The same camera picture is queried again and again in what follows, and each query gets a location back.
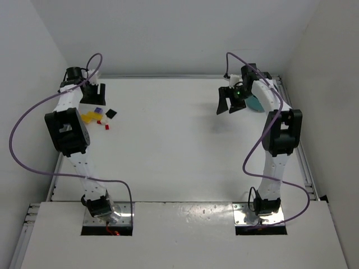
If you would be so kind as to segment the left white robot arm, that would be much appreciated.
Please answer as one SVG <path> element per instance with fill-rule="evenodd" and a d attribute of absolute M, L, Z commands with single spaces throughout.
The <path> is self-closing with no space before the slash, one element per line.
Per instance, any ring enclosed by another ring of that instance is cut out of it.
<path fill-rule="evenodd" d="M 94 180 L 90 160 L 90 136 L 79 113 L 79 105 L 105 106 L 105 84 L 97 82 L 98 72 L 81 67 L 66 69 L 60 84 L 58 104 L 44 116 L 55 149 L 62 153 L 80 177 L 84 194 L 81 203 L 93 218 L 111 222 L 114 204 L 107 188 Z"/>

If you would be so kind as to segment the purple lego brick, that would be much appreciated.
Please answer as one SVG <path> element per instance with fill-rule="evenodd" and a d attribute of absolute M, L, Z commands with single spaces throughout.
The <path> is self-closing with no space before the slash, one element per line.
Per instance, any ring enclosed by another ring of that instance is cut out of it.
<path fill-rule="evenodd" d="M 100 108 L 100 107 L 96 107 L 94 112 L 97 113 L 97 114 L 103 114 L 103 109 Z"/>

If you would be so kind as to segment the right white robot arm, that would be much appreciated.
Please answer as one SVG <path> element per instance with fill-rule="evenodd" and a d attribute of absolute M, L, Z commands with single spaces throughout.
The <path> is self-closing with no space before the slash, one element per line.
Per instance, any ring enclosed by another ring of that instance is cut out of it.
<path fill-rule="evenodd" d="M 277 213 L 284 168 L 300 142 L 302 112 L 283 100 L 271 75 L 258 74 L 255 64 L 243 66 L 240 75 L 225 74 L 224 78 L 229 84 L 218 89 L 217 114 L 242 110 L 246 108 L 246 100 L 255 97 L 267 116 L 257 142 L 265 151 L 265 165 L 249 207 L 257 216 Z"/>

